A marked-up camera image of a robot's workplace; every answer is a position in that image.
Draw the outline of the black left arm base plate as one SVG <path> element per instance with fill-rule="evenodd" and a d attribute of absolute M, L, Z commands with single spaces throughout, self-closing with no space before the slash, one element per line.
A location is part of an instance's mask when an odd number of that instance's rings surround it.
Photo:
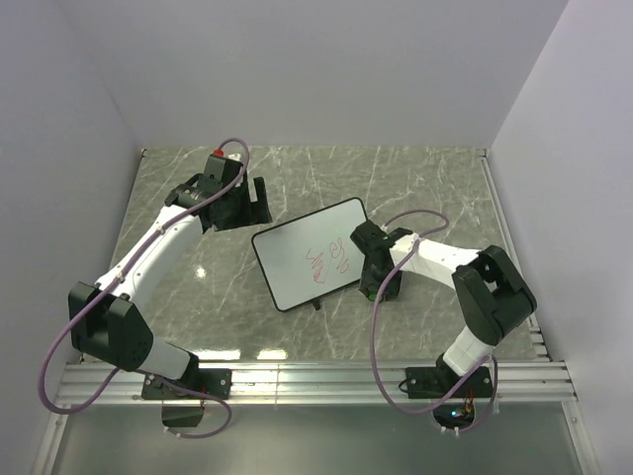
<path fill-rule="evenodd" d="M 149 401 L 196 399 L 194 392 L 227 400 L 232 371 L 228 368 L 199 368 L 192 376 L 172 380 L 163 376 L 144 376 L 141 398 Z"/>

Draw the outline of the white board with black frame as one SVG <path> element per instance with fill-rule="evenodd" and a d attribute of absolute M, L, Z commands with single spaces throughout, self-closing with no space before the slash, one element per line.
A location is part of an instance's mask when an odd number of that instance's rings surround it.
<path fill-rule="evenodd" d="M 351 240 L 365 223 L 353 197 L 258 232 L 251 245 L 279 312 L 289 312 L 360 280 L 364 255 Z"/>

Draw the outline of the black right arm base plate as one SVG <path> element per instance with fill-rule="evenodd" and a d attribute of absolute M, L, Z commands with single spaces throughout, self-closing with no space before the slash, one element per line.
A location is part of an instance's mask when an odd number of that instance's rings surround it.
<path fill-rule="evenodd" d="M 399 390 L 410 399 L 439 399 L 460 380 L 451 369 L 407 367 Z M 452 395 L 452 398 L 489 398 L 493 394 L 493 377 L 488 367 L 479 367 Z"/>

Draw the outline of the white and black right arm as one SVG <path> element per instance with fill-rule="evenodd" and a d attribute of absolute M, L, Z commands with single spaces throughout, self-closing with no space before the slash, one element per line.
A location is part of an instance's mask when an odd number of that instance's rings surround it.
<path fill-rule="evenodd" d="M 455 247 L 371 222 L 350 236 L 364 256 L 359 291 L 378 307 L 400 295 L 404 273 L 454 290 L 464 328 L 436 363 L 436 382 L 450 396 L 472 381 L 471 370 L 537 309 L 537 301 L 504 249 Z"/>

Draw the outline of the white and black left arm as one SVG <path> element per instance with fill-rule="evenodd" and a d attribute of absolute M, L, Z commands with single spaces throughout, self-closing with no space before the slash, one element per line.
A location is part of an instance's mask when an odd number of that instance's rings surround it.
<path fill-rule="evenodd" d="M 198 357 L 156 336 L 143 310 L 172 265 L 207 231 L 227 231 L 272 220 L 263 178 L 235 186 L 198 173 L 173 189 L 152 227 L 94 284 L 68 295 L 75 326 L 72 346 L 120 370 L 151 373 L 178 398 L 200 386 Z"/>

